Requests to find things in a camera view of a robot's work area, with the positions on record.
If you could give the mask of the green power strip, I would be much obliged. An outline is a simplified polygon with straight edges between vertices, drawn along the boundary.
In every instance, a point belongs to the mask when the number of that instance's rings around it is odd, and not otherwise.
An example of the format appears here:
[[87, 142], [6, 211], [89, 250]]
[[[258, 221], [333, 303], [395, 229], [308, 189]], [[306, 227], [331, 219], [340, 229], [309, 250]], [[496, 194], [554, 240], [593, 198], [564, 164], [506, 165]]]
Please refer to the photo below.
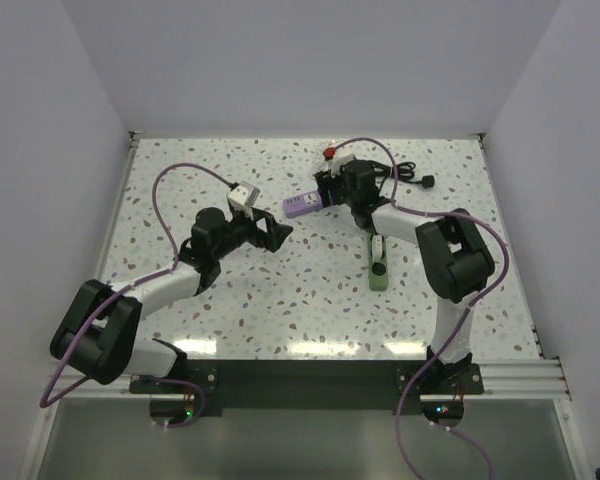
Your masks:
[[374, 236], [369, 234], [367, 237], [367, 252], [368, 252], [368, 285], [371, 291], [381, 292], [386, 291], [389, 285], [389, 275], [388, 275], [388, 263], [387, 263], [387, 250], [386, 250], [386, 241], [383, 238], [384, 243], [384, 254], [383, 258], [379, 263], [373, 263], [371, 258], [370, 251], [370, 240], [371, 237]]

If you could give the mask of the white charger plug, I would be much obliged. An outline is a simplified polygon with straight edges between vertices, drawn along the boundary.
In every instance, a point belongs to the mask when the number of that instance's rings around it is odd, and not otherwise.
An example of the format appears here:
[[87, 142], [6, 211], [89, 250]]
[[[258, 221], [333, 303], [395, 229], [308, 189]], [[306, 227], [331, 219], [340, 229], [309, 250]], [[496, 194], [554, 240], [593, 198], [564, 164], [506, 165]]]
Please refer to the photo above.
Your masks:
[[379, 263], [383, 258], [384, 254], [384, 243], [383, 238], [379, 235], [374, 235], [370, 240], [370, 251], [373, 263]]

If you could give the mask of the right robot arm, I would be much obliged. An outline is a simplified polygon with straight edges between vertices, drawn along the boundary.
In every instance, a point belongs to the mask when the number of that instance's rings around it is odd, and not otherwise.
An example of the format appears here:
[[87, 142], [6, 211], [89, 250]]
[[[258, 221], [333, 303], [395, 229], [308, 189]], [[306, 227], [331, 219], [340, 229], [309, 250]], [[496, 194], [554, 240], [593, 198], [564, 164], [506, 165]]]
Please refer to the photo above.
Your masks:
[[381, 194], [367, 160], [353, 158], [337, 171], [317, 173], [315, 180], [325, 207], [346, 205], [360, 229], [418, 247], [426, 280], [438, 303], [426, 369], [415, 384], [449, 392], [472, 363], [472, 302], [495, 271], [494, 259], [477, 227], [463, 210], [431, 218], [397, 209]]

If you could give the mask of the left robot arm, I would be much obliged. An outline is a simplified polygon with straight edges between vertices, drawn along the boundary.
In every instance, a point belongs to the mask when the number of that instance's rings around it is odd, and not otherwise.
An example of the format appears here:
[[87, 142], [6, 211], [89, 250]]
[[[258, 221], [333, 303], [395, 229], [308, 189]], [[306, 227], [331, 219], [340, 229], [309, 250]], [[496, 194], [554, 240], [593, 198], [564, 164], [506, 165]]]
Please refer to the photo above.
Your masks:
[[205, 292], [221, 273], [220, 261], [243, 244], [276, 252], [292, 232], [264, 210], [234, 211], [231, 219], [218, 208], [201, 210], [176, 266], [129, 283], [85, 282], [51, 340], [51, 355], [102, 385], [128, 374], [151, 376], [165, 392], [180, 390], [186, 355], [164, 341], [142, 344], [140, 321]]

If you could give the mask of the purple power strip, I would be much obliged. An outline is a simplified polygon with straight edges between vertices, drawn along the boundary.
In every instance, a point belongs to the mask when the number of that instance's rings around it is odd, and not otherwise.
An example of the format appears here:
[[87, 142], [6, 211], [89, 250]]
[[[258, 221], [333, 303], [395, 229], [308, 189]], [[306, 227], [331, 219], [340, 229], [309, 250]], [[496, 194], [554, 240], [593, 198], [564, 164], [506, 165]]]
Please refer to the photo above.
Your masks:
[[282, 206], [287, 218], [295, 218], [321, 210], [323, 202], [320, 194], [312, 191], [286, 198]]

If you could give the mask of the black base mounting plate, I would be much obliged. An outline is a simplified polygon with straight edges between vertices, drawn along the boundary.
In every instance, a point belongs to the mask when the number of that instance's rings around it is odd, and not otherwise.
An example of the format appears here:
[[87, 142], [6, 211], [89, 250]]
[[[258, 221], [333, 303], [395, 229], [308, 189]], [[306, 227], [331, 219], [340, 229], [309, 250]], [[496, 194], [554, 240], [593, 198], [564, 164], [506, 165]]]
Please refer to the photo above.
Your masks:
[[421, 360], [189, 360], [165, 379], [134, 377], [153, 419], [182, 423], [227, 410], [384, 410], [418, 414], [427, 396], [459, 401], [484, 393], [480, 368]]

